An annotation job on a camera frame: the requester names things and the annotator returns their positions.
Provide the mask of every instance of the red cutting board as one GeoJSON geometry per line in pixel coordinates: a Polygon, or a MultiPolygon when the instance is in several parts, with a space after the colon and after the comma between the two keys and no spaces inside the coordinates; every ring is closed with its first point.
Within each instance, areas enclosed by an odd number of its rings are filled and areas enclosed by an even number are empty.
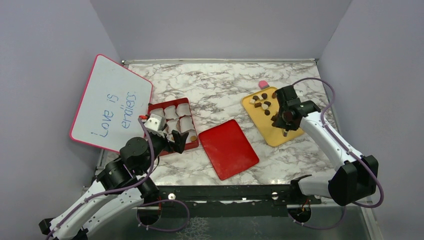
{"type": "Polygon", "coordinates": [[[220,180],[259,163],[258,156],[234,119],[200,133],[199,139],[220,180]]]}

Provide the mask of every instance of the cable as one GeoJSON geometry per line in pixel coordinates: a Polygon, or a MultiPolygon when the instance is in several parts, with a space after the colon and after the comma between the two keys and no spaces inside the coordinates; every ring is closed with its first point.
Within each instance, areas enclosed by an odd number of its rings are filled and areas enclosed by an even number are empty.
{"type": "Polygon", "coordinates": [[[159,158],[159,156],[157,156],[157,163],[156,163],[156,166],[154,167],[152,173],[158,168],[160,161],[161,161],[161,159],[159,158]]]}
{"type": "Polygon", "coordinates": [[[182,226],[180,226],[178,228],[173,228],[173,229],[163,229],[163,228],[157,228],[157,227],[154,227],[154,226],[144,225],[142,223],[142,221],[140,220],[139,215],[137,214],[137,220],[138,220],[138,223],[139,223],[138,226],[139,227],[143,226],[147,230],[153,229],[153,230],[157,230],[157,231],[161,231],[161,232],[167,232],[167,233],[178,232],[178,231],[184,229],[190,222],[190,210],[189,210],[189,207],[182,201],[175,200],[175,199],[164,199],[164,200],[153,201],[153,202],[149,202],[149,203],[146,203],[146,204],[142,204],[139,207],[147,207],[147,206],[150,206],[150,205],[155,205],[155,204],[160,204],[160,203],[165,203],[165,202],[176,202],[176,203],[181,204],[185,208],[185,210],[187,211],[187,220],[184,222],[184,224],[182,226]]]}
{"type": "MultiPolygon", "coordinates": [[[[325,85],[327,85],[329,88],[330,88],[330,90],[331,90],[331,93],[332,93],[332,97],[331,97],[331,100],[330,100],[330,102],[328,103],[328,105],[322,110],[322,112],[321,112],[321,122],[322,122],[322,124],[324,124],[325,123],[325,118],[324,118],[324,114],[328,111],[328,109],[333,105],[333,103],[334,103],[334,101],[335,101],[335,99],[336,99],[336,92],[335,92],[335,90],[334,90],[334,88],[327,82],[327,81],[325,81],[325,80],[322,80],[322,79],[320,79],[320,78],[317,78],[317,77],[305,77],[305,78],[302,78],[302,79],[300,79],[300,80],[297,80],[297,81],[295,81],[293,84],[292,84],[292,86],[294,86],[294,85],[296,85],[296,84],[298,84],[298,83],[300,83],[300,82],[303,82],[303,81],[305,81],[305,80],[317,80],[317,81],[320,81],[320,82],[322,82],[322,83],[324,83],[325,85]]],[[[373,173],[373,171],[371,171],[371,169],[364,163],[364,161],[362,161],[362,159],[359,157],[359,156],[357,156],[356,154],[354,154],[353,152],[351,152],[350,150],[349,150],[349,147],[348,146],[346,146],[344,143],[343,143],[343,141],[339,138],[339,137],[337,137],[337,135],[330,129],[330,127],[328,126],[328,125],[326,125],[326,124],[324,124],[324,127],[325,127],[325,129],[327,130],[327,132],[333,137],[333,139],[334,140],[336,140],[336,142],[345,150],[345,151],[347,151],[354,159],[356,159],[362,166],[363,166],[363,168],[365,168],[365,170],[368,172],[368,174],[371,176],[371,178],[374,180],[374,182],[375,182],[375,184],[378,186],[378,191],[380,192],[380,199],[378,200],[378,202],[376,203],[376,204],[373,204],[373,205],[366,205],[366,204],[362,204],[362,203],[359,203],[359,202],[354,202],[353,204],[355,204],[355,205],[357,205],[357,206],[360,206],[360,207],[363,207],[363,208],[368,208],[368,209],[373,209],[373,208],[376,208],[376,207],[378,207],[378,206],[380,206],[382,203],[383,203],[383,200],[384,200],[384,191],[383,191],[383,187],[382,187],[382,185],[381,185],[381,183],[380,183],[380,181],[377,179],[377,177],[376,177],[376,175],[373,173]]]]}
{"type": "Polygon", "coordinates": [[[60,229],[60,227],[64,224],[64,222],[66,220],[68,220],[72,216],[72,214],[74,214],[82,205],[87,204],[91,199],[96,198],[98,196],[106,195],[106,194],[114,194],[114,193],[126,191],[128,189],[136,188],[136,187],[140,186],[141,184],[143,184],[149,178],[149,176],[153,173],[153,166],[155,165],[155,153],[154,153],[152,139],[151,139],[149,132],[147,131],[144,123],[142,123],[142,122],[141,122],[141,127],[143,128],[143,131],[144,131],[146,138],[147,138],[148,146],[150,148],[150,159],[151,159],[149,172],[147,173],[145,178],[143,178],[142,180],[140,180],[137,183],[130,185],[130,186],[99,192],[99,193],[96,193],[96,194],[93,194],[93,195],[87,197],[86,199],[84,199],[84,203],[83,202],[79,203],[59,223],[57,223],[57,225],[53,228],[53,230],[51,230],[48,233],[48,235],[45,237],[45,240],[49,240],[49,238],[57,231],[56,229],[60,229]]]}
{"type": "Polygon", "coordinates": [[[298,225],[300,225],[302,227],[305,227],[305,228],[308,228],[308,229],[313,229],[313,230],[330,230],[330,229],[333,229],[333,228],[338,227],[343,222],[343,219],[345,218],[345,215],[346,215],[346,207],[344,206],[343,207],[343,212],[341,213],[340,220],[338,222],[334,223],[331,226],[311,226],[311,225],[305,224],[303,222],[296,221],[292,217],[292,215],[290,215],[290,214],[288,216],[293,220],[293,222],[295,224],[298,224],[298,225]]]}

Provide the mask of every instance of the red tray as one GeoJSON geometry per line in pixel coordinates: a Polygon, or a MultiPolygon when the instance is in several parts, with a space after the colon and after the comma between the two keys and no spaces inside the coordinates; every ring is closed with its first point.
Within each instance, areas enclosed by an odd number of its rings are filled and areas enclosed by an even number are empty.
{"type": "Polygon", "coordinates": [[[259,163],[258,156],[234,119],[201,132],[199,139],[220,180],[259,163]]]}
{"type": "MultiPolygon", "coordinates": [[[[197,137],[197,140],[196,141],[186,143],[184,150],[189,150],[189,149],[197,148],[199,146],[199,137],[198,137],[198,132],[196,131],[195,123],[193,121],[192,109],[190,107],[189,99],[187,97],[180,98],[180,99],[175,99],[175,100],[172,100],[172,101],[164,101],[164,102],[161,102],[161,103],[156,103],[156,104],[149,105],[148,106],[148,109],[147,109],[147,114],[149,115],[150,114],[150,111],[152,111],[153,109],[165,109],[165,108],[167,108],[169,106],[172,106],[172,105],[174,105],[175,108],[177,108],[177,105],[180,105],[180,104],[188,104],[188,107],[190,108],[191,120],[193,122],[194,131],[196,132],[196,137],[197,137]]],[[[164,155],[168,155],[168,154],[170,154],[170,152],[167,152],[167,151],[164,150],[164,151],[162,151],[162,153],[160,153],[159,156],[164,156],[164,155]]]]}

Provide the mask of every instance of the whiteboard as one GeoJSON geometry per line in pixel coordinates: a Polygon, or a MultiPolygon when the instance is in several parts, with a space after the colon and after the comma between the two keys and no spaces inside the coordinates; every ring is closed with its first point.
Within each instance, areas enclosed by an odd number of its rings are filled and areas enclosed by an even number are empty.
{"type": "Polygon", "coordinates": [[[104,55],[97,55],[69,135],[77,142],[119,152],[144,135],[139,115],[148,111],[153,85],[104,55]]]}

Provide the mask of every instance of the black metal frame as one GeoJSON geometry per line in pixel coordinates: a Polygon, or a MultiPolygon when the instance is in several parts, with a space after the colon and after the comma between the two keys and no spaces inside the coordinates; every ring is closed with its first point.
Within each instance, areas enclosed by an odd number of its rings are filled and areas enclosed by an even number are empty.
{"type": "MultiPolygon", "coordinates": [[[[321,200],[314,196],[299,195],[290,184],[158,186],[158,188],[160,199],[168,199],[169,194],[174,194],[177,200],[188,206],[190,216],[201,218],[287,217],[287,205],[302,205],[306,200],[310,200],[310,204],[321,203],[321,200]]],[[[161,217],[184,218],[185,216],[186,212],[180,204],[161,203],[161,217]]]]}

